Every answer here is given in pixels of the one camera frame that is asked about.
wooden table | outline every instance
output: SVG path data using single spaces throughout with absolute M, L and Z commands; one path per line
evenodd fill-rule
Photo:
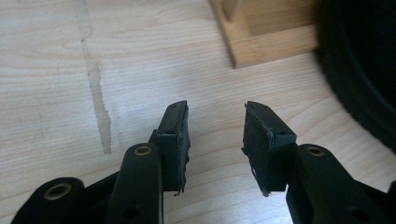
M 5 0 L 0 30 L 1 223 L 46 181 L 116 172 L 185 99 L 187 186 L 165 194 L 165 223 L 290 223 L 285 193 L 263 198 L 240 150 L 248 100 L 359 181 L 396 179 L 396 156 L 338 103 L 313 54 L 233 70 L 206 0 Z

black round object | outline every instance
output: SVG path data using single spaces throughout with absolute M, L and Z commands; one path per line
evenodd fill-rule
M 324 0 L 318 59 L 346 110 L 396 152 L 396 1 Z

wooden block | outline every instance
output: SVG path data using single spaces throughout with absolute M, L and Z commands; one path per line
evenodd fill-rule
M 315 0 L 211 0 L 234 68 L 302 54 L 318 45 Z

scratch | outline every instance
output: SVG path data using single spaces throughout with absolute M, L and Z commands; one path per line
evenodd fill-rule
M 92 35 L 92 24 L 87 3 L 85 0 L 73 0 L 73 4 L 78 19 L 82 53 L 87 67 L 87 76 L 90 82 L 93 107 L 99 127 L 103 152 L 105 154 L 111 154 L 111 119 L 103 101 L 101 70 L 99 69 L 99 61 L 92 57 L 90 49 L 87 46 L 87 39 Z

wooden board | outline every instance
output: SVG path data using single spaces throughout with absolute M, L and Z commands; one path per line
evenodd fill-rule
M 291 223 L 285 193 L 263 198 L 240 149 L 248 100 L 359 181 L 396 179 L 396 156 L 340 106 L 314 55 L 231 69 L 206 0 L 6 0 L 0 17 L 0 223 L 46 181 L 116 172 L 179 100 L 191 161 L 186 192 L 165 195 L 167 224 Z
M 318 45 L 313 0 L 245 0 L 239 10 L 233 7 L 232 21 L 224 11 L 230 3 L 211 3 L 234 68 L 307 53 Z

